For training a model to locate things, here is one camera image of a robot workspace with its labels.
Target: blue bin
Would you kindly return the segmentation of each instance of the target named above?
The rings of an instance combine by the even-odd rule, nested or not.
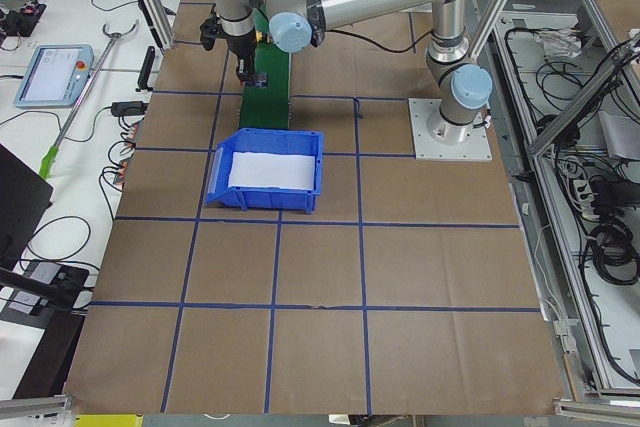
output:
[[[222,202],[229,207],[304,210],[310,214],[322,186],[322,151],[324,137],[321,132],[241,129],[223,140],[216,150],[206,204]],[[282,189],[277,187],[229,187],[229,175],[236,152],[279,155],[305,155],[315,159],[314,188],[311,190]]]

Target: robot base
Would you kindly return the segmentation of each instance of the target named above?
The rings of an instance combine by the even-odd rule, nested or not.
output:
[[[463,162],[490,162],[491,148],[484,128],[471,129],[467,140],[458,145],[444,145],[427,130],[427,120],[440,107],[440,99],[409,99],[413,147],[418,160],[456,160]],[[478,114],[474,123],[482,122]]]

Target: black monitor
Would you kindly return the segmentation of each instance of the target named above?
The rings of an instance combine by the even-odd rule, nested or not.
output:
[[[52,192],[53,187],[0,144],[0,267],[13,269]]]

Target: power adapter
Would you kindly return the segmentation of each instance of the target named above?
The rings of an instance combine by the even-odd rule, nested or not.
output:
[[[141,100],[131,100],[128,102],[113,102],[111,104],[111,115],[114,117],[127,117],[131,115],[144,115],[149,104]]]

